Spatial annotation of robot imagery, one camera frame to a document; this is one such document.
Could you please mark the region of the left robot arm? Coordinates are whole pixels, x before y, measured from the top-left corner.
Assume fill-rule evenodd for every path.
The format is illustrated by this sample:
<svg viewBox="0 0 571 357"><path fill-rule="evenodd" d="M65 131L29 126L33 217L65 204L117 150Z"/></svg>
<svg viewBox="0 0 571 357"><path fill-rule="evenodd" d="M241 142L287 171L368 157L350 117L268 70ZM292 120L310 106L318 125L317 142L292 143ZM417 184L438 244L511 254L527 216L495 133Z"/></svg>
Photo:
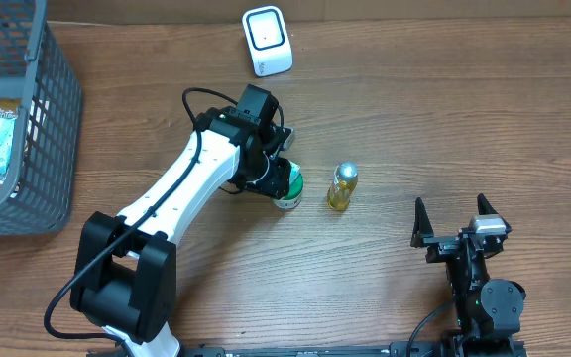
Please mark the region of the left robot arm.
<svg viewBox="0 0 571 357"><path fill-rule="evenodd" d="M193 131L171 167L117 215L84 224L70 292L71 307L115 341L120 356L176 356L169 319L176 293L176 249L187 227L224 183L237 193L298 206L299 165L281 157L294 131L275 123L283 111L265 89L248 85L222 109L189 116Z"/></svg>

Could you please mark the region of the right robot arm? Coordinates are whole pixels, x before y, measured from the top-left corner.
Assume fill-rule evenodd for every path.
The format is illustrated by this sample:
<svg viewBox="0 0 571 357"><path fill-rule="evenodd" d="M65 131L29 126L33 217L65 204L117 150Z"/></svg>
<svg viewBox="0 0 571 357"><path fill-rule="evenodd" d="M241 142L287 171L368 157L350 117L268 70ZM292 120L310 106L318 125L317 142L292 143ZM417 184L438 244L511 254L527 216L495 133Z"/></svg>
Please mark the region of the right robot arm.
<svg viewBox="0 0 571 357"><path fill-rule="evenodd" d="M411 334L405 354L423 326L453 306L458 328L432 343L428 356L524 356L524 344L513 340L520 332L526 291L517 282L492 279L486 261L503 251L512 228L484 195L477 196L478 214L453 236L437 237L421 198L415 200L410 246L426 250L425 261L446 265L452 301L425 317Z"/></svg>

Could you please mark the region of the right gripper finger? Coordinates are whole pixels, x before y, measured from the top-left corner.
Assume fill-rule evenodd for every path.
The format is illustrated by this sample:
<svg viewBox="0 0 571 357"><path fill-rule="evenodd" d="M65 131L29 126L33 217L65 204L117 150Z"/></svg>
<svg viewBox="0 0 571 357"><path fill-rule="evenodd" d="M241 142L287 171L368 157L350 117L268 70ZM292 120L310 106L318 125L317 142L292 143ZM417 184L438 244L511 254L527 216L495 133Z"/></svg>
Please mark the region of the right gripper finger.
<svg viewBox="0 0 571 357"><path fill-rule="evenodd" d="M489 203L489 201L486 199L486 197L480 193L477 196L477 205L478 205L478 213L482 216L485 215L497 215L501 218L502 222L504 223L505 226L505 232L506 233L511 233L512 232L512 227L509 225L509 223L496 211L496 209Z"/></svg>
<svg viewBox="0 0 571 357"><path fill-rule="evenodd" d="M430 245L434 239L434 231L431 226L425 205L420 197L415 200L415 216L411 235L410 246L423 248Z"/></svg>

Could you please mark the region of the yellow liquid bottle silver cap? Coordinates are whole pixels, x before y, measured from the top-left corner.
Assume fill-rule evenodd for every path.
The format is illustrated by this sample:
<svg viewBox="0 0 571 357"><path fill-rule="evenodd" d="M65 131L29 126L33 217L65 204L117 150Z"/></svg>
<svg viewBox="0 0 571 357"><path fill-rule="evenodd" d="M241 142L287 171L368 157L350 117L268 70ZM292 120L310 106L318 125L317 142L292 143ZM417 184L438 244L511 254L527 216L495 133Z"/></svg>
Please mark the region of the yellow liquid bottle silver cap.
<svg viewBox="0 0 571 357"><path fill-rule="evenodd" d="M333 173L333 179L327 192L327 202L330 208L344 211L350 203L350 198L358 183L358 168L353 162L339 164Z"/></svg>

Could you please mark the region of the green lid white jar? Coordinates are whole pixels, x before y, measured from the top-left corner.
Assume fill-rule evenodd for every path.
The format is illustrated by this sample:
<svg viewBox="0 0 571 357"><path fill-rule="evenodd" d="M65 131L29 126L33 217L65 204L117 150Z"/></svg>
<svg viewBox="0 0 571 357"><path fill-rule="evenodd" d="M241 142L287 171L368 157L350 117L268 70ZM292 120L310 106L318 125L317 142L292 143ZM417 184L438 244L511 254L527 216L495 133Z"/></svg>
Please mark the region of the green lid white jar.
<svg viewBox="0 0 571 357"><path fill-rule="evenodd" d="M273 199L273 204L280 209L294 209L302 200L304 179L300 165L295 162L290 163L289 192L280 199Z"/></svg>

